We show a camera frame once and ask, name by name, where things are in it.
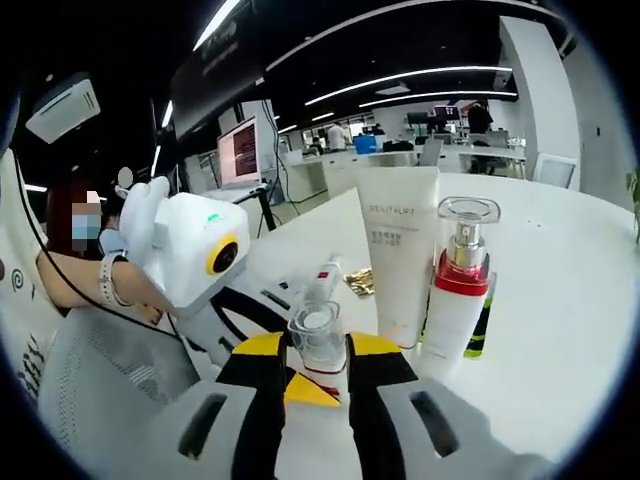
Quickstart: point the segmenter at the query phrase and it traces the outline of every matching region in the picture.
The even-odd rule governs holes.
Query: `monitor screen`
[[[255,117],[218,139],[218,155],[221,187],[260,182]]]
[[[436,118],[441,120],[460,120],[460,110],[451,105],[439,105],[433,107]]]
[[[171,81],[173,123],[181,142],[255,85],[264,73],[255,41],[252,2],[243,2],[198,50],[187,58]]]

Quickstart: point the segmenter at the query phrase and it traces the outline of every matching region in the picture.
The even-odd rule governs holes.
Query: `white shirt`
[[[333,125],[327,134],[329,135],[329,148],[331,150],[344,150],[347,148],[346,135],[342,127]]]
[[[46,244],[31,206],[28,208]],[[40,251],[20,198],[13,152],[7,150],[0,159],[0,334],[11,367],[33,398],[53,337],[64,320],[40,281],[36,267]]]

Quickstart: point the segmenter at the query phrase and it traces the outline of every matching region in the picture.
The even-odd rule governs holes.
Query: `white wall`
[[[224,135],[233,127],[238,124],[236,121],[236,112],[233,111],[233,108],[229,108],[222,112],[222,115],[218,117],[218,125],[220,126],[220,132]]]
[[[564,60],[578,112],[581,190],[632,210],[625,175],[636,165],[633,144],[606,73],[596,62],[584,43]]]
[[[189,188],[191,189],[191,193],[200,195],[207,190],[210,190],[210,188],[208,188],[204,172],[200,167],[200,158],[198,155],[185,158],[184,164],[187,168],[187,175],[189,176]]]
[[[524,137],[524,129],[520,119],[520,102],[489,100],[489,113],[493,118],[492,130],[504,128],[511,137]]]
[[[569,188],[580,188],[580,134],[569,79],[544,24],[500,17],[500,39],[513,68],[521,106],[527,178],[538,155],[547,153],[578,162]]]

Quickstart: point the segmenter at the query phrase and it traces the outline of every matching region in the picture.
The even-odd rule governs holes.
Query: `ceiling light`
[[[153,157],[153,165],[151,165],[151,178],[153,178],[153,176],[156,173],[156,164],[158,163],[159,156],[160,156],[160,145],[156,147],[156,154]]]
[[[164,112],[164,117],[162,118],[162,128],[169,125],[169,120],[171,120],[172,114],[173,114],[173,102],[169,100],[169,105],[167,105],[167,109]]]
[[[289,130],[293,130],[296,127],[297,127],[297,125],[291,125],[290,127],[283,128],[282,130],[278,130],[278,133],[288,132]]]
[[[27,191],[29,192],[40,192],[40,193],[44,193],[47,191],[47,189],[45,187],[40,187],[38,185],[28,185],[25,184],[24,186],[25,189],[27,189]]]
[[[511,72],[512,69],[508,67],[481,67],[481,66],[469,66],[469,67],[443,67],[443,68],[430,68],[428,70],[416,70],[414,72],[399,73],[397,75],[391,75],[390,77],[377,78],[375,80],[369,80],[368,82],[358,83],[357,85],[351,85],[335,92],[327,93],[318,98],[305,103],[305,106],[313,105],[314,103],[321,102],[327,98],[340,95],[341,93],[350,92],[358,88],[368,87],[369,85],[375,85],[376,83],[388,82],[389,80],[396,80],[398,78],[412,77],[414,75],[426,75],[428,73],[446,73],[446,72]]]
[[[328,118],[328,117],[330,117],[331,115],[333,115],[333,112],[331,112],[331,113],[325,113],[324,115],[320,115],[319,117],[312,118],[312,119],[311,119],[311,121],[312,121],[312,122],[315,122],[316,120],[322,120],[323,118]]]
[[[196,42],[196,46],[193,47],[194,52],[198,48],[200,48],[200,45],[202,45],[207,40],[207,38],[213,35],[213,33],[218,29],[218,27],[220,27],[220,25],[222,25],[222,22],[225,21],[225,19],[229,16],[233,9],[236,8],[236,6],[240,3],[240,1],[241,0],[227,0],[226,2],[224,2],[224,5],[220,7],[220,10],[216,12],[216,14],[209,22],[209,25],[207,25],[207,27],[204,29],[204,32],[202,32],[202,35],[200,35],[200,38]]]
[[[424,98],[424,97],[442,97],[442,96],[457,96],[457,95],[475,95],[479,97],[493,95],[502,97],[517,97],[517,93],[511,92],[492,92],[492,91],[473,91],[473,90],[455,90],[452,92],[433,92],[433,93],[417,93],[415,95],[404,95],[402,97],[385,98],[384,100],[376,100],[375,102],[363,103],[360,108],[370,107],[372,105],[379,105],[381,103],[397,102],[398,100],[409,100],[411,98]]]
[[[399,85],[396,85],[395,87],[391,87],[391,88],[385,88],[384,90],[378,90],[376,92],[376,95],[399,95],[400,93],[407,93],[410,92],[411,89],[407,88],[407,86],[400,82]]]

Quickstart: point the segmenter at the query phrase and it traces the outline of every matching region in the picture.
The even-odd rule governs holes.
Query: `wristwatch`
[[[113,264],[116,262],[126,262],[127,251],[122,250],[118,252],[111,252],[104,256],[100,262],[100,273],[98,277],[98,285],[100,286],[100,293],[105,303],[111,307],[121,308],[130,307],[132,303],[126,303],[118,297],[115,289],[113,288]]]

